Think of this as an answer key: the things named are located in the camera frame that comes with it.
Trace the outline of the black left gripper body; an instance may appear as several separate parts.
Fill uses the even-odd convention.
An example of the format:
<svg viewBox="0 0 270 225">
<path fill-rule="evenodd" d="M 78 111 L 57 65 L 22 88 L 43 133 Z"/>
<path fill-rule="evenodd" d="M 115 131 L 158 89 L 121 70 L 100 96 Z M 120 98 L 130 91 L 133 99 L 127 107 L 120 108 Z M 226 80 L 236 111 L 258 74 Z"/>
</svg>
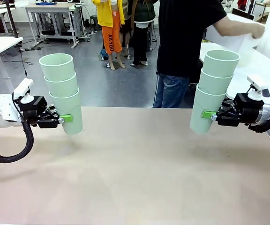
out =
<svg viewBox="0 0 270 225">
<path fill-rule="evenodd" d="M 26 104 L 19 104 L 23 118 L 32 126 L 56 126 L 56 113 L 52 112 L 43 96 L 35 96 Z"/>
</svg>

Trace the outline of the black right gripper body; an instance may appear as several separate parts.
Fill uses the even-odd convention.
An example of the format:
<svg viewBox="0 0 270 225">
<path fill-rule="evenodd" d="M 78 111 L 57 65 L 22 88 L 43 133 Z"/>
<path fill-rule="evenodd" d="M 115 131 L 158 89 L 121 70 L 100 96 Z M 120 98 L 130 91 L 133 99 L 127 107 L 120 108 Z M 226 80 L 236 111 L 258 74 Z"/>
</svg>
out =
<svg viewBox="0 0 270 225">
<path fill-rule="evenodd" d="M 262 100 L 252 100 L 248 97 L 247 93 L 236 94 L 233 100 L 233 107 L 235 111 L 236 122 L 234 126 L 240 123 L 252 124 L 259 115 L 264 102 Z"/>
</svg>

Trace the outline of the person's right hand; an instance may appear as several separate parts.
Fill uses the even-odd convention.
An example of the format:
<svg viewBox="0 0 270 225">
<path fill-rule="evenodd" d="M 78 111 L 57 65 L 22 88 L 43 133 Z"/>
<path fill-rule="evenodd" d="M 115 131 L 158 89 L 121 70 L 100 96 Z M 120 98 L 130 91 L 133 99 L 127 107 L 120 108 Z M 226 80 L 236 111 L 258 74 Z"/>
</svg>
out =
<svg viewBox="0 0 270 225">
<path fill-rule="evenodd" d="M 264 35 L 265 27 L 261 24 L 251 24 L 251 35 L 254 39 L 259 39 Z"/>
</svg>

